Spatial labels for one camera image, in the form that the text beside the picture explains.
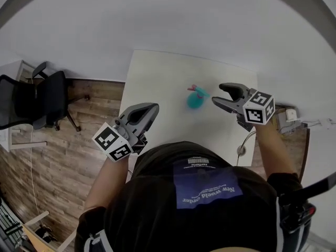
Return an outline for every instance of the floor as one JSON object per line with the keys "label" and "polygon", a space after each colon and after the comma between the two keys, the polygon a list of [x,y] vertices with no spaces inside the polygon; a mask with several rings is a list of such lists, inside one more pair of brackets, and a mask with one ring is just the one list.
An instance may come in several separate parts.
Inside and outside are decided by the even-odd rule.
{"label": "floor", "polygon": [[315,247],[313,245],[309,245],[308,243],[306,243],[302,248],[301,252],[331,252],[331,251],[328,249]]}
{"label": "floor", "polygon": [[[80,100],[69,107],[82,131],[76,132],[67,119],[60,122],[60,131],[42,129],[34,131],[33,141],[47,141],[45,148],[32,152],[33,178],[37,205],[40,212],[50,211],[44,223],[54,230],[62,242],[77,227],[89,193],[105,156],[91,141],[100,126],[119,113],[124,84],[102,81],[76,80],[69,88],[70,98],[87,93],[90,101]],[[13,136],[13,142],[30,142],[32,128],[18,126],[22,131]],[[301,168],[305,153],[306,130],[298,130],[284,138],[291,156]],[[30,149],[7,153],[0,147],[1,190],[5,200],[24,222],[37,216],[30,176]],[[252,170],[260,175],[262,165],[256,143]],[[67,251],[73,251],[73,243]]]}

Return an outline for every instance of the white cable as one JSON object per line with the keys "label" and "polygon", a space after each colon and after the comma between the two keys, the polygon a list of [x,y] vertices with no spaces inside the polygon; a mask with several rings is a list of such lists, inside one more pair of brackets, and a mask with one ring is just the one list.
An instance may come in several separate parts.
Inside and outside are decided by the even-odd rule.
{"label": "white cable", "polygon": [[257,131],[253,131],[253,132],[249,133],[249,134],[246,136],[246,138],[245,138],[245,140],[243,141],[243,143],[241,144],[240,149],[239,149],[239,152],[238,152],[238,158],[237,158],[237,164],[236,164],[236,166],[238,166],[239,157],[240,157],[240,151],[241,151],[242,148],[244,147],[244,145],[245,145],[245,143],[247,142],[247,140],[249,140],[249,139],[252,137],[252,135],[254,135],[254,134],[256,134],[256,133],[257,133]]}
{"label": "white cable", "polygon": [[306,127],[306,128],[314,127],[314,126],[316,126],[316,125],[320,125],[320,123],[313,124],[313,125],[308,126],[308,127]]}
{"label": "white cable", "polygon": [[291,121],[291,123],[287,126],[284,126],[284,127],[281,127],[280,130],[278,130],[278,133],[281,133],[281,131],[284,129],[284,128],[288,128],[288,127],[291,127],[295,124],[295,121]]}
{"label": "white cable", "polygon": [[[30,143],[33,142],[33,130],[34,130],[33,125],[31,126],[31,129],[32,130],[31,130],[31,135],[30,135]],[[37,210],[38,215],[40,215],[40,211],[38,210],[38,207],[37,207],[37,201],[36,201],[36,195],[35,195],[35,188],[34,188],[34,181],[33,181],[33,160],[31,159],[32,158],[31,155],[32,155],[32,148],[30,147],[30,175],[32,177],[31,184],[33,186],[33,195],[35,199],[36,210]]]}
{"label": "white cable", "polygon": [[319,120],[316,120],[316,121],[301,121],[301,123],[305,123],[307,125],[307,128],[321,124],[321,122]]}

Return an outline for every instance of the black strap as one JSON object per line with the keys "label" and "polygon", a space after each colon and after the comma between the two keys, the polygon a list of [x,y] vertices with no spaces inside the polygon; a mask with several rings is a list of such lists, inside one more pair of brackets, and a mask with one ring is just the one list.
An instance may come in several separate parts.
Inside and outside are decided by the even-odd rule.
{"label": "black strap", "polygon": [[305,187],[301,190],[293,191],[280,196],[279,204],[281,206],[293,204],[293,203],[304,203],[307,199],[322,194],[336,185],[336,172],[329,175],[328,177],[322,179],[315,184]]}

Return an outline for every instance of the person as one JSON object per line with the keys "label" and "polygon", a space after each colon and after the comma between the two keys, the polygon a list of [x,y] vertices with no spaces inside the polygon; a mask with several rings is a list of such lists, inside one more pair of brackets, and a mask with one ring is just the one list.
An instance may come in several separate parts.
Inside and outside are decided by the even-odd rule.
{"label": "person", "polygon": [[102,230],[114,252],[279,251],[277,196],[302,186],[273,125],[255,128],[267,181],[192,142],[145,152],[126,184],[128,159],[106,159],[79,218],[75,251]]}

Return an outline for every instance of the cable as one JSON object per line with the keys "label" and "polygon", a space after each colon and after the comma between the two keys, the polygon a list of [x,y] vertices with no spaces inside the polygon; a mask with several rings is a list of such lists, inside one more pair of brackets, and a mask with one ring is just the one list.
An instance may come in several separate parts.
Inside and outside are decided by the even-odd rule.
{"label": "cable", "polygon": [[320,125],[320,123],[316,123],[316,124],[314,124],[314,125],[308,126],[307,128],[314,127],[314,126],[316,126],[316,125]]}
{"label": "cable", "polygon": [[[31,130],[30,142],[32,143],[33,142],[34,127],[32,126],[31,129],[32,130]],[[40,215],[40,211],[38,210],[38,207],[37,207],[37,201],[36,201],[36,195],[35,195],[35,188],[34,188],[34,181],[33,181],[33,160],[31,159],[32,158],[31,155],[32,155],[32,148],[30,148],[30,175],[32,177],[31,178],[32,179],[31,184],[33,186],[33,195],[34,195],[34,199],[35,199],[35,205],[36,205],[37,213],[38,213],[38,215]]]}
{"label": "cable", "polygon": [[315,120],[315,121],[301,121],[301,123],[320,123],[319,120]]}
{"label": "cable", "polygon": [[280,128],[280,130],[279,130],[278,132],[279,132],[279,133],[281,133],[282,129],[284,129],[284,128],[287,128],[287,127],[291,127],[291,126],[293,126],[293,125],[294,125],[294,123],[295,123],[295,121],[292,121],[290,125],[287,125],[287,126],[281,127],[281,128]]}
{"label": "cable", "polygon": [[250,139],[250,137],[251,137],[252,135],[254,135],[254,134],[256,134],[256,133],[257,133],[257,131],[254,131],[254,132],[249,133],[249,134],[246,136],[246,138],[245,138],[245,140],[243,141],[243,143],[241,144],[240,149],[239,149],[239,152],[238,152],[238,158],[237,158],[237,164],[236,164],[236,166],[238,166],[239,157],[240,157],[240,151],[242,150],[244,144],[247,142],[247,140]]}
{"label": "cable", "polygon": [[26,236],[26,234],[24,232],[19,236],[19,238],[16,239],[16,242],[14,244],[14,248],[16,247],[16,245],[19,243],[19,241],[22,239],[23,236]]}

